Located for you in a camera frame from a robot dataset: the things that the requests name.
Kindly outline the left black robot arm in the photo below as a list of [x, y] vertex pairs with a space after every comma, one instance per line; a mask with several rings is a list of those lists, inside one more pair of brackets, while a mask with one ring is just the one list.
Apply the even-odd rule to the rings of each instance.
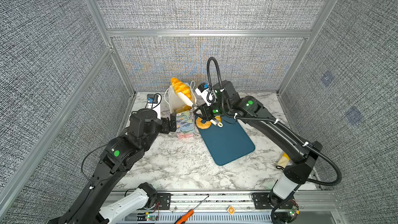
[[132, 211], [153, 208], [157, 191], [149, 183], [120, 201], [104, 207], [104, 202], [117, 183], [141, 160], [160, 133], [177, 129], [176, 113], [160, 118], [153, 109], [132, 112], [130, 125], [104, 147], [89, 182], [71, 207], [50, 224], [116, 224]]

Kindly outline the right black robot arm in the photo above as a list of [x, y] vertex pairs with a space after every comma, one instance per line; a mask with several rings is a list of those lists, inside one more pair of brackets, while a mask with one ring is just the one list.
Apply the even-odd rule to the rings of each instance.
[[[211, 64], [215, 65], [218, 83], [213, 84], [212, 80], [208, 79], [212, 99], [209, 104], [200, 105], [194, 111], [195, 115], [206, 121], [216, 120], [218, 116], [240, 120], [268, 137], [287, 154], [292, 162], [284, 168], [283, 175], [268, 194], [268, 200], [272, 206], [291, 200], [294, 193], [306, 182], [321, 186], [336, 186], [342, 181], [341, 170], [321, 152], [322, 145], [319, 142], [309, 142], [294, 133], [255, 97], [250, 95], [240, 97], [230, 81], [222, 80], [219, 64], [214, 57], [210, 57], [207, 61], [208, 75]], [[309, 177], [318, 158], [323, 159], [333, 168], [336, 173], [335, 180], [318, 181]]]

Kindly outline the fake long twisted bread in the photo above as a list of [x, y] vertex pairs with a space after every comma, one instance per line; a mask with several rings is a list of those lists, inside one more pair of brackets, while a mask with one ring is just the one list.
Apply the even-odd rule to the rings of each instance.
[[176, 113], [177, 113], [177, 114], [183, 113], [183, 112], [185, 112], [185, 111], [190, 111], [191, 109], [192, 109], [192, 107], [185, 105], [185, 106], [182, 106], [182, 107], [178, 108], [178, 109], [176, 110]]

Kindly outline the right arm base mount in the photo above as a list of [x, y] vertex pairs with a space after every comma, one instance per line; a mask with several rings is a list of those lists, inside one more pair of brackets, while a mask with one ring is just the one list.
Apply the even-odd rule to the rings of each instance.
[[270, 210], [273, 224], [290, 224], [295, 221], [300, 213], [293, 192], [286, 199], [280, 199], [272, 191], [269, 193], [253, 193], [251, 199], [255, 209]]

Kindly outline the fake croissant top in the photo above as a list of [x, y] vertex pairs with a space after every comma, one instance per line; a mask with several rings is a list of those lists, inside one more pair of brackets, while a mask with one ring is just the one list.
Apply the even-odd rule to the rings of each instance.
[[182, 93], [187, 98], [192, 99], [190, 87], [181, 82], [179, 79], [175, 77], [171, 78], [171, 85], [176, 95], [178, 95], [178, 93]]

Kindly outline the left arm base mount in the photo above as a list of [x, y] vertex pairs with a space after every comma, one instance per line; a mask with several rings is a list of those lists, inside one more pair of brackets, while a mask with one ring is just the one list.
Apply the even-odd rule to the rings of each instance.
[[170, 193], [158, 193], [155, 197], [149, 199], [141, 210], [155, 212], [157, 210], [169, 210], [171, 206], [171, 194]]

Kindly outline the white floral paper bag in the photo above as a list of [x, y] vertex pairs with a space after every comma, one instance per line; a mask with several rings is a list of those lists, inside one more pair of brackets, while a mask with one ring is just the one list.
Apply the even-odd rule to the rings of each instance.
[[[191, 89], [191, 95], [192, 99], [194, 102], [196, 102], [196, 97], [193, 95], [192, 89]], [[175, 94], [172, 85], [167, 89], [165, 92], [165, 97], [166, 101], [169, 104], [169, 110], [173, 114], [176, 114], [176, 120], [177, 120], [177, 137], [180, 140], [183, 139], [190, 139], [194, 137], [195, 133], [195, 124], [193, 120], [193, 112], [192, 109], [190, 111], [185, 111], [183, 113], [176, 113], [176, 110], [182, 106], [185, 106], [186, 104]]]

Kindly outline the cream serving tongs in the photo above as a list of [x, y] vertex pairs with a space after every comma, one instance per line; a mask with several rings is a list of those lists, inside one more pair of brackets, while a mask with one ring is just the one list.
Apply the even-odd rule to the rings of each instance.
[[[182, 92], [178, 92], [177, 96], [189, 107], [192, 107], [194, 110], [199, 110], [198, 105], [193, 103], [186, 95], [184, 95]], [[223, 127], [223, 124], [219, 122], [216, 118], [211, 119], [209, 122], [211, 122], [213, 125], [218, 126], [220, 128]]]

